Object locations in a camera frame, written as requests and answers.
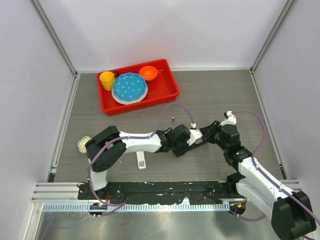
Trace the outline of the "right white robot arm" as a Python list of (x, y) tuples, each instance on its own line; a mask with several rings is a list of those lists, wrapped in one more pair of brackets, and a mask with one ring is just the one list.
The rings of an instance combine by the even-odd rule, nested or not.
[(316, 230), (309, 197), (294, 191), (270, 174), (241, 141), (237, 127), (218, 121), (200, 129), (203, 141), (218, 145), (226, 162), (236, 170), (226, 184), (226, 193), (249, 199), (270, 220), (281, 240), (295, 240)]

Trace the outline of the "black remote control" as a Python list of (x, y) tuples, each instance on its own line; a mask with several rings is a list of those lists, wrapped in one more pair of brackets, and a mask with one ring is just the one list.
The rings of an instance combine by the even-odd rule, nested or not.
[(193, 148), (196, 148), (196, 147), (201, 146), (203, 144), (204, 144), (204, 141), (202, 139), (197, 139), (191, 146)]

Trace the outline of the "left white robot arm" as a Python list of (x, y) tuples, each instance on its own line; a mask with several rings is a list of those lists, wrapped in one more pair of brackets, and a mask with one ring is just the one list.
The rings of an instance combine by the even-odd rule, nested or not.
[(200, 130), (181, 124), (176, 128), (156, 130), (150, 133), (137, 134), (119, 131), (116, 126), (107, 127), (85, 144), (89, 160), (89, 194), (100, 200), (107, 192), (107, 170), (124, 154), (149, 152), (173, 152), (179, 157), (198, 140), (203, 134)]

